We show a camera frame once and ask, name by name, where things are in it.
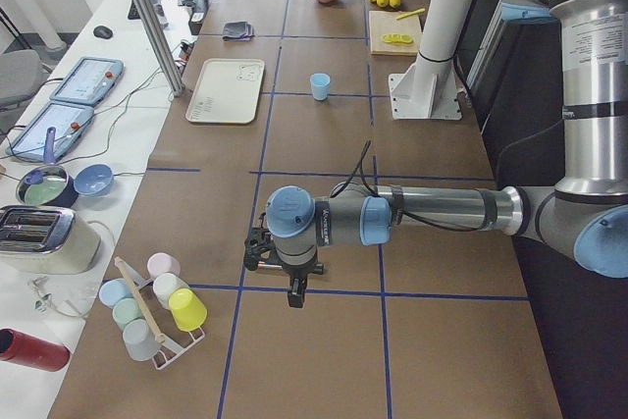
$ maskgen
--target black mouse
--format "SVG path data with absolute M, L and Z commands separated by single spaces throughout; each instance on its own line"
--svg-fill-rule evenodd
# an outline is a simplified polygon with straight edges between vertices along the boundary
M 94 29 L 94 36 L 97 38 L 109 39 L 114 35 L 114 32 L 107 26 L 99 25 Z

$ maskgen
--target gray chair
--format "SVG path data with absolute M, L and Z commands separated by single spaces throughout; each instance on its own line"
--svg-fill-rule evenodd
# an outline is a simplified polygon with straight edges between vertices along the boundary
M 0 110 L 32 98 L 43 83 L 43 67 L 32 49 L 0 54 Z

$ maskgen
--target table top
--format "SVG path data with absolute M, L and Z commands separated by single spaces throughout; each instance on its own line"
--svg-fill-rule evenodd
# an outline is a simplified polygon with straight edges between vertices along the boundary
M 404 0 L 405 10 L 430 0 Z M 371 182 L 493 187 L 473 111 L 459 122 L 395 121 L 388 74 L 412 58 L 371 56 L 365 0 L 214 0 L 183 81 L 209 58 L 262 59 L 255 120 L 191 125 L 175 99 L 115 254 L 146 274 L 155 252 L 207 305 L 206 339 L 157 371 L 129 359 L 111 310 L 91 311 L 50 417 L 560 417 L 510 239 L 395 228 L 382 246 L 321 249 L 305 307 L 288 278 L 249 273 L 243 241 L 274 189 L 329 194 L 373 141 Z M 256 36 L 225 42 L 225 22 Z M 324 102 L 309 76 L 326 72 Z M 119 273 L 108 267 L 105 278 Z M 155 309 L 150 288 L 142 291 Z M 168 335 L 172 317 L 157 316 Z
M 159 67 L 141 21 L 127 19 L 130 4 L 131 0 L 104 0 L 50 75 L 51 78 L 64 77 L 83 56 L 121 59 L 125 63 L 123 76 L 96 107 L 95 112 L 99 115 L 62 163 L 79 158 L 63 164 L 71 176 L 95 163 L 106 163 L 117 174 L 135 174 L 115 177 L 109 194 L 99 198 L 80 196 L 73 206 L 84 220 L 101 223 L 93 225 L 101 236 L 101 244 L 88 271 L 71 276 L 48 276 L 48 281 L 43 285 L 46 292 L 52 293 L 53 302 L 69 313 L 73 313 L 73 309 L 67 301 L 81 312 L 88 311 L 93 303 L 172 99 L 164 76 L 157 74 L 145 89 L 131 98 L 127 112 L 116 123 L 107 152 L 98 157 L 82 158 L 107 148 L 109 130 L 125 108 L 124 102 L 116 105 Z M 177 7 L 176 0 L 163 0 L 163 7 L 169 19 L 164 33 L 171 47 L 175 48 L 182 39 L 192 40 L 186 12 Z M 92 31 L 97 25 L 110 27 L 114 32 L 113 38 L 105 40 L 94 37 Z M 57 84 L 53 82 L 42 87 L 18 120 L 19 125 L 26 125 L 41 110 Z M 18 131 L 13 131 L 9 137 L 15 139 L 17 135 Z M 5 155 L 7 146 L 5 140 L 0 146 L 0 155 Z M 36 164 L 20 162 L 15 158 L 3 158 L 0 162 L 9 176 L 19 179 L 36 167 Z M 6 177 L 0 179 L 1 206 L 19 204 L 15 197 L 16 184 L 16 181 Z M 27 282 L 36 277 L 36 274 L 23 273 L 9 265 L 0 264 L 2 327 L 62 342 L 74 351 L 84 322 L 81 319 L 64 318 L 50 310 L 43 314 L 36 311 L 36 298 L 27 286 Z M 49 373 L 1 362 L 2 416 L 12 419 L 46 417 L 66 371 L 67 368 L 64 368 Z

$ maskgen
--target brown table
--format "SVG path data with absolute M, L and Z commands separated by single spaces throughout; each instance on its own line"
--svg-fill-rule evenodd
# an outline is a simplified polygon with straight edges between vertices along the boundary
M 405 10 L 429 1 L 404 0 Z M 369 54 L 372 8 L 214 0 L 184 82 L 194 87 L 207 58 L 263 59 L 256 119 L 193 126 L 189 94 L 176 99 L 116 250 L 144 275 L 152 253 L 177 257 L 209 307 L 207 339 L 156 371 L 128 358 L 96 302 L 50 417 L 560 417 L 502 234 L 404 226 L 382 247 L 321 249 L 328 270 L 310 277 L 302 310 L 288 308 L 286 276 L 242 269 L 270 193 L 296 184 L 328 194 L 366 139 L 365 172 L 378 183 L 494 186 L 470 108 L 459 122 L 392 119 L 388 74 L 413 58 Z M 224 23 L 241 20 L 255 38 L 224 42 Z M 309 95 L 319 71 L 332 77 L 322 103 Z M 159 316 L 168 334 L 168 313 Z

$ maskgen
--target red can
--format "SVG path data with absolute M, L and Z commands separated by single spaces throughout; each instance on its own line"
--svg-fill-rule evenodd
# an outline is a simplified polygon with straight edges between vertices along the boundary
M 0 329 L 0 360 L 56 372 L 70 360 L 70 351 L 14 329 Z

